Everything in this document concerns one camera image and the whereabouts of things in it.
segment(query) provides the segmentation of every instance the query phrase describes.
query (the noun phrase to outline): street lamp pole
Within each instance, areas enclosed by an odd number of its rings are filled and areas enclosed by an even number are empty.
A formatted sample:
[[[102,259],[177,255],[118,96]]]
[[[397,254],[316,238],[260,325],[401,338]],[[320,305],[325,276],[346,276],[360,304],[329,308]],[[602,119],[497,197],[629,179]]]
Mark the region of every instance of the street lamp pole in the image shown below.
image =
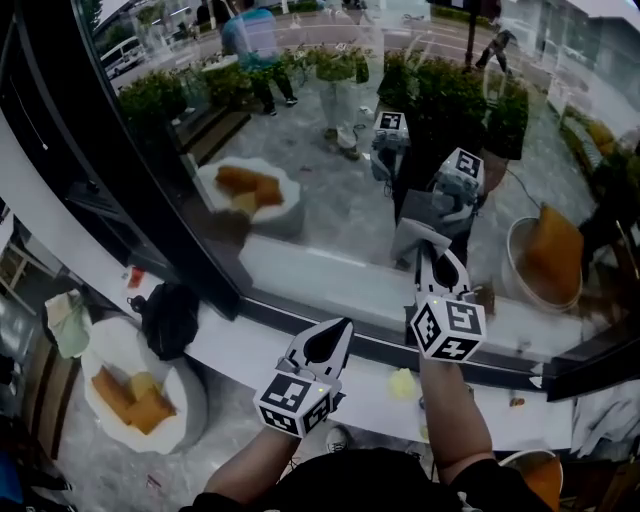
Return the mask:
[[[476,36],[476,19],[478,18],[478,12],[480,12],[480,0],[471,0],[470,3],[469,39],[467,40],[467,53],[464,55],[467,69],[471,69],[471,63],[473,62],[473,40]]]

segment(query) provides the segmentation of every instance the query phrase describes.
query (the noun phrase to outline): forearm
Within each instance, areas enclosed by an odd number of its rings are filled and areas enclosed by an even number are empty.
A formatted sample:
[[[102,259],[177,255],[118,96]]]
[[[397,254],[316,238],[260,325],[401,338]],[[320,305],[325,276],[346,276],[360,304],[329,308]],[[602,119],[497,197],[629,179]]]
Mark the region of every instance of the forearm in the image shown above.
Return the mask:
[[[493,456],[489,429],[457,364],[421,358],[420,381],[433,456],[441,480],[450,483],[466,466]]]
[[[265,427],[211,476],[205,492],[243,505],[253,502],[278,482],[299,444],[300,439]]]

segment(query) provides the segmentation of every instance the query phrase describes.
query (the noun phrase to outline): black shirt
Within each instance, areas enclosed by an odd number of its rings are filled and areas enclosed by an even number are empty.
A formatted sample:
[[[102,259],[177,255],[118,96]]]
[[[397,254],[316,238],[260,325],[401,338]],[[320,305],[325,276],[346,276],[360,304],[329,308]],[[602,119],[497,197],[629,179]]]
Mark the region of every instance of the black shirt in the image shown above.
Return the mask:
[[[201,494],[181,512],[384,510],[549,512],[520,474],[495,460],[466,468],[451,486],[429,480],[411,455],[378,448],[323,455],[298,466],[259,503],[243,507],[218,494]]]
[[[231,19],[229,10],[222,0],[213,0],[213,17],[216,19],[216,25],[222,25]]]

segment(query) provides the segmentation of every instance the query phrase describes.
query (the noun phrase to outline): black bag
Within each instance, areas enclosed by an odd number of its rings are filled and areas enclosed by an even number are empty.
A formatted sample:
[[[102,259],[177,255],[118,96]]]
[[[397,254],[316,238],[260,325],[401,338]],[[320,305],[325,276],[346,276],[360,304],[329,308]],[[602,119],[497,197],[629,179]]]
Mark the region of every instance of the black bag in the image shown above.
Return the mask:
[[[200,299],[181,284],[159,284],[148,300],[138,295],[129,301],[142,315],[142,333],[161,361],[182,356],[198,332]]]

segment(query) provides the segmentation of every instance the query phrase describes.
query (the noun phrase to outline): glass window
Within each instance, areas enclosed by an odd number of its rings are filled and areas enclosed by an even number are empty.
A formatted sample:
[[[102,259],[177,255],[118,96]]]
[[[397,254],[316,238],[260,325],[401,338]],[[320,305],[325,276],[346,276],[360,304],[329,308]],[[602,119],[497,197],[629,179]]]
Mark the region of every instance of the glass window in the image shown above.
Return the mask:
[[[614,3],[123,2],[96,32],[134,27],[123,118],[243,294],[404,343],[418,269],[455,294],[464,267],[474,357],[532,369],[611,346],[640,282],[640,14]]]
[[[140,42],[139,41],[131,41],[127,44],[125,44],[122,47],[122,53],[127,53],[130,50],[133,50],[134,48],[137,48],[138,46],[140,46]]]
[[[120,50],[117,50],[110,55],[106,55],[102,57],[100,61],[102,62],[103,67],[107,68],[108,66],[111,66],[112,64],[116,63],[121,58],[122,58],[122,52]]]

